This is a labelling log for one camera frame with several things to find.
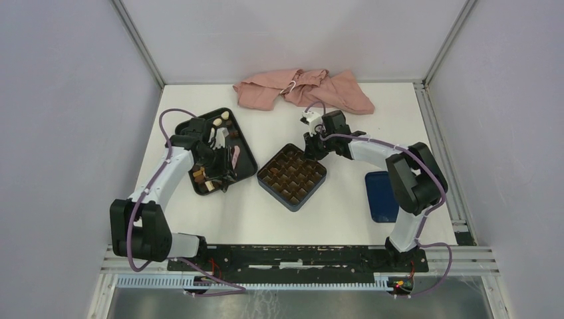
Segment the pink silicone tongs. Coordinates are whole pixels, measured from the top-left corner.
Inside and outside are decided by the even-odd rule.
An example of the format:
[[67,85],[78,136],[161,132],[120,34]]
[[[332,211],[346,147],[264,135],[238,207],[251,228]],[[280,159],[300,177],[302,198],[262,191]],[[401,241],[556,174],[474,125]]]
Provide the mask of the pink silicone tongs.
[[237,167],[237,163],[238,163],[238,159],[239,159],[240,154],[241,154],[241,148],[239,146],[235,145],[233,147],[233,152],[232,152],[232,155],[231,155],[231,166],[232,166],[233,170],[235,170],[236,167]]

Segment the blue chocolate box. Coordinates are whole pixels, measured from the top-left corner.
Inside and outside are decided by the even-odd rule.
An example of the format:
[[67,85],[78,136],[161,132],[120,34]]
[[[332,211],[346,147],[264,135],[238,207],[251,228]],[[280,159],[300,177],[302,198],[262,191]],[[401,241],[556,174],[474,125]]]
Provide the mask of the blue chocolate box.
[[304,206],[326,176],[326,167],[306,159],[295,144],[284,145],[257,172],[258,184],[292,212]]

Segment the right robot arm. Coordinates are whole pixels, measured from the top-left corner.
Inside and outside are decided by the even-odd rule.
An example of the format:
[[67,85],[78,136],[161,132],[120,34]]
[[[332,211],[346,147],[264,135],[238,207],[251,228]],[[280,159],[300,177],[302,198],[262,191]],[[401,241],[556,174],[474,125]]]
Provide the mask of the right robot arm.
[[352,132],[340,110],[305,110],[301,121],[308,126],[303,135],[307,159],[319,161],[335,153],[387,171],[398,215],[384,244],[384,263],[390,270],[403,270],[421,247],[429,214],[446,202],[448,184],[430,148],[422,142],[401,146]]

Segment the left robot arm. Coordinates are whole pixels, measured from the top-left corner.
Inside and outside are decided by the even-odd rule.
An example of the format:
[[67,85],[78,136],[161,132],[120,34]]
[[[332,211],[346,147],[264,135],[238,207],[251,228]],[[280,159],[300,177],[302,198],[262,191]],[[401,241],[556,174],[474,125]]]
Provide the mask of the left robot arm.
[[115,255],[130,260],[162,262],[183,257],[192,270],[209,262],[199,235],[174,233],[164,210],[181,180],[195,167],[204,169],[213,180],[234,181],[235,156],[239,150],[227,143],[228,129],[203,118],[193,118],[165,137],[164,155],[152,177],[127,199],[110,205],[110,230]]

